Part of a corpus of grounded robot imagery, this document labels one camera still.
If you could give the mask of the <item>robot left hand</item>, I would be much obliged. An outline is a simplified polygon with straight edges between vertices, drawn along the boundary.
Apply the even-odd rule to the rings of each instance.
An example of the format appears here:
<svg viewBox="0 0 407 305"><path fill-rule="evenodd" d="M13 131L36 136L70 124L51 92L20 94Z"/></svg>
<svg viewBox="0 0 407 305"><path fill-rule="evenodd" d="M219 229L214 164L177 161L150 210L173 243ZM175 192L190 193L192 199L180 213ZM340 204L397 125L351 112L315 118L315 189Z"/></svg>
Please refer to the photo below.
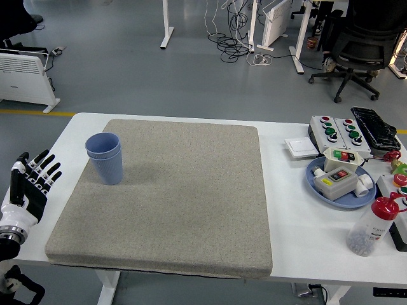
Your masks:
<svg viewBox="0 0 407 305"><path fill-rule="evenodd" d="M23 243L30 228L40 222L47 195L62 176L55 155L44 150L30 159L23 152L11 168L10 188L1 205L1 238Z"/></svg>

